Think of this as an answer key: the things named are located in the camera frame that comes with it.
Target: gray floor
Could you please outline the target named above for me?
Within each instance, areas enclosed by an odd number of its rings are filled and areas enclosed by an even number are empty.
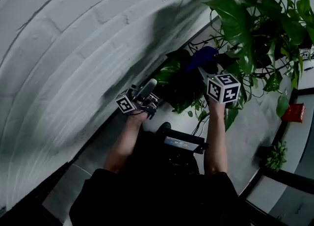
[[[206,29],[196,38],[196,41],[206,39],[210,32],[212,32],[210,28]],[[259,81],[259,88],[254,89],[253,94],[261,96],[262,88],[263,85]],[[280,90],[289,90],[289,97],[290,88],[290,79],[284,76]],[[264,94],[261,98],[252,97],[226,133],[228,175],[238,194],[259,168],[254,158],[257,148],[260,145],[270,145],[280,126],[281,121],[276,115],[278,97],[277,92]],[[72,166],[67,171],[44,201],[43,205],[66,225],[70,225],[68,211],[80,193],[84,180],[89,178],[88,173],[102,168],[108,150],[122,131],[125,120],[125,116],[116,115],[80,155],[75,162],[76,166]],[[199,168],[202,168],[202,159],[198,158],[198,162]]]

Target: red object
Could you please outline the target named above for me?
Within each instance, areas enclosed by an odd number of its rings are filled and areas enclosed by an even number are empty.
[[[285,114],[281,117],[282,121],[288,122],[301,122],[304,114],[304,103],[302,104],[291,104],[286,110]]]

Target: blue object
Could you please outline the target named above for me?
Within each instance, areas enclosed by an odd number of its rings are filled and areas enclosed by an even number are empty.
[[[201,48],[193,54],[191,62],[186,66],[186,71],[191,71],[199,66],[205,67],[208,62],[216,62],[214,56],[218,53],[218,50],[210,46]]]

